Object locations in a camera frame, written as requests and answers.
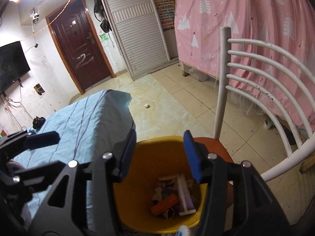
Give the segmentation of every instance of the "sliding wardrobe door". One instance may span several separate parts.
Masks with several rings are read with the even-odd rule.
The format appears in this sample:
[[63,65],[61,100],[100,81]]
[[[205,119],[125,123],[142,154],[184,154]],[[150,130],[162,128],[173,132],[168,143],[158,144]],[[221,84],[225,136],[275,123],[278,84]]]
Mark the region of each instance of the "sliding wardrobe door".
[[107,0],[132,76],[168,61],[151,0]]

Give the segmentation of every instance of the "white metal chair back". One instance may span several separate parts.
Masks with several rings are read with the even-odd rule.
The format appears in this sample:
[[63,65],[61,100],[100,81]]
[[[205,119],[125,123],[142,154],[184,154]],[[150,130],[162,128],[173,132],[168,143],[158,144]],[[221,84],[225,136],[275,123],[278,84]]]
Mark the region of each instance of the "white metal chair back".
[[[220,61],[220,81],[219,81],[219,94],[218,94],[218,104],[217,104],[217,110],[216,110],[216,116],[215,116],[215,127],[214,127],[214,135],[213,138],[219,140],[220,138],[220,133],[221,133],[221,128],[222,128],[222,123],[223,123],[223,116],[225,112],[225,106],[226,106],[226,100],[227,100],[227,94],[228,90],[233,91],[241,96],[244,96],[248,98],[250,101],[254,102],[257,104],[273,121],[275,124],[277,130],[279,131],[279,134],[281,136],[281,139],[283,141],[283,144],[285,146],[285,150],[287,153],[287,158],[284,159],[282,162],[274,166],[273,168],[269,169],[268,171],[264,172],[261,174],[262,178],[267,182],[269,180],[272,180],[276,178],[277,176],[280,176],[281,174],[287,172],[294,166],[298,165],[301,161],[306,159],[308,156],[311,155],[315,151],[315,135],[313,134],[311,125],[303,112],[300,104],[296,100],[296,98],[293,96],[293,94],[289,91],[289,89],[284,86],[278,79],[273,77],[272,75],[254,68],[250,66],[245,66],[242,64],[237,64],[237,63],[231,63],[231,55],[234,56],[241,56],[241,57],[248,57],[251,59],[256,59],[258,61],[267,63],[284,74],[286,74],[305,94],[307,100],[310,102],[311,107],[315,111],[315,100],[310,93],[310,91],[306,88],[306,86],[302,83],[302,81],[289,69],[287,69],[284,65],[271,60],[265,56],[257,55],[254,53],[247,53],[243,51],[233,51],[231,50],[231,44],[232,43],[238,43],[238,44],[249,44],[249,45],[256,45],[259,47],[267,48],[270,50],[273,50],[275,52],[278,52],[279,54],[283,55],[290,61],[292,61],[294,64],[296,64],[300,70],[311,80],[311,82],[315,85],[315,77],[313,73],[301,62],[299,61],[295,56],[293,56],[291,53],[288,51],[282,49],[279,46],[264,42],[264,41],[259,41],[259,40],[252,40],[252,39],[234,39],[231,38],[231,28],[230,27],[221,27],[220,28],[220,34],[221,34],[221,61]],[[230,74],[231,68],[238,68],[238,69],[243,69],[249,72],[253,72],[255,74],[258,74],[262,77],[265,77],[272,83],[274,83],[283,93],[288,97],[288,99],[292,102],[292,104],[295,106],[299,116],[302,119],[304,128],[308,134],[309,139],[305,142],[302,143],[300,135],[298,133],[298,130],[290,117],[289,113],[287,110],[284,108],[284,106],[281,104],[281,102],[268,90],[266,90],[263,86],[256,84],[255,82],[252,82],[248,79],[232,75]],[[286,134],[278,121],[277,117],[270,111],[270,109],[265,106],[261,101],[259,101],[256,97],[253,95],[250,95],[249,93],[234,88],[229,85],[229,80],[233,79],[239,82],[242,82],[244,84],[247,84],[257,90],[259,90],[261,93],[265,94],[267,97],[272,99],[272,101],[276,104],[276,106],[280,109],[282,112],[284,118],[288,122],[290,129],[292,131],[292,134],[294,136],[294,139],[296,141],[298,149],[292,153],[291,146],[289,144],[289,141],[286,137]]]

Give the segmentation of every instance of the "wall-mounted tv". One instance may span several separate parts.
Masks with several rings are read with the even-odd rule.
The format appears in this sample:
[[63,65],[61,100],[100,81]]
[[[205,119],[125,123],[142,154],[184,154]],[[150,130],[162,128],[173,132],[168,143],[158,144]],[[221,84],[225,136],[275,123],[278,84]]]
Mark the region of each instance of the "wall-mounted tv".
[[0,47],[0,94],[29,70],[19,41]]

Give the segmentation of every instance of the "brown door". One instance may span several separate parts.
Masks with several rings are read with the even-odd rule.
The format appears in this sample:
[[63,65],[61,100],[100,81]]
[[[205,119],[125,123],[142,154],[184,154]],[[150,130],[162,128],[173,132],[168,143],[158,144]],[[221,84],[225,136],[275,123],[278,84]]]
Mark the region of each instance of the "brown door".
[[[49,17],[52,21],[60,11]],[[86,90],[111,76],[91,26],[82,0],[74,0],[51,24],[60,48],[81,87]]]

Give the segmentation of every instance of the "pink bed curtain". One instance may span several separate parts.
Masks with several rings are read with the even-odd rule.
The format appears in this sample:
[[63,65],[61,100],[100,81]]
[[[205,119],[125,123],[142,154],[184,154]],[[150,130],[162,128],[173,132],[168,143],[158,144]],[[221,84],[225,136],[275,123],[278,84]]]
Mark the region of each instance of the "pink bed curtain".
[[[295,55],[315,73],[315,11],[308,0],[176,0],[175,32],[179,59],[209,75],[219,77],[220,30],[230,26],[233,38],[258,39],[276,44]],[[232,49],[269,57],[296,74],[315,96],[315,86],[299,68],[283,56],[251,45],[233,44]],[[282,72],[265,63],[232,56],[232,62],[250,65],[270,73],[293,93],[315,129],[315,113],[302,91]],[[294,123],[302,121],[288,98],[273,83],[240,69],[232,73],[259,83],[285,106]],[[235,81],[231,85],[251,91],[277,114],[276,105],[265,95]]]

